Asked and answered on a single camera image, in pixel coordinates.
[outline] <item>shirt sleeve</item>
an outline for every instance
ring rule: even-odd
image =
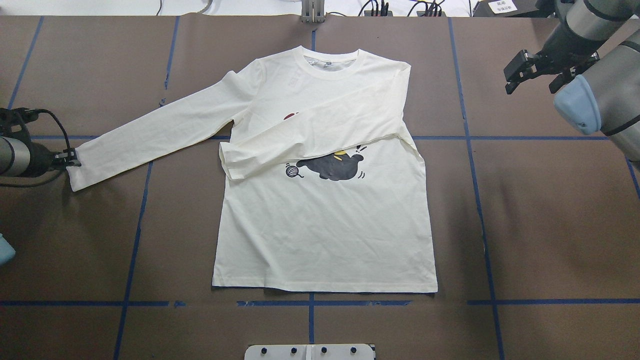
[[[260,60],[228,72],[215,85],[167,104],[76,148],[80,167],[68,167],[71,189],[201,142],[249,107],[264,82]]]
[[[251,138],[220,143],[227,177],[245,179],[266,166],[318,158],[388,136],[413,143],[403,131],[411,71],[404,65],[392,79],[300,111]],[[374,101],[371,94],[376,94]]]

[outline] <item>white shirt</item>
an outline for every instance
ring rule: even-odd
[[[73,191],[205,140],[227,175],[214,286],[437,291],[424,160],[403,122],[410,66],[303,47],[77,148]]]

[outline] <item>neckline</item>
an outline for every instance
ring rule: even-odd
[[[305,72],[307,72],[311,76],[314,76],[315,78],[331,80],[343,79],[354,73],[361,66],[363,58],[366,54],[366,51],[361,49],[348,54],[324,54],[317,51],[309,50],[302,45],[293,50],[296,63],[298,63],[300,68],[302,68]],[[354,60],[354,62],[346,69],[338,71],[322,71],[311,66],[311,64],[309,64],[305,60],[305,56],[321,61],[344,62]]]

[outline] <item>white bracket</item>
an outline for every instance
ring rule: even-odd
[[[302,0],[302,22],[324,22],[324,0]]]
[[[368,344],[252,345],[244,360],[376,360]]]

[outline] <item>white floor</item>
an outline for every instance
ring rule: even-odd
[[[325,0],[325,12],[358,15],[367,0]],[[473,8],[477,0],[470,0]],[[0,15],[155,15],[161,0],[3,0]],[[198,12],[207,0],[162,0],[160,15],[182,15]],[[406,16],[414,5],[412,0],[391,0],[389,10],[394,16]],[[300,14],[300,0],[213,0],[207,15],[280,15]],[[447,16],[468,17],[469,0],[444,0]]]

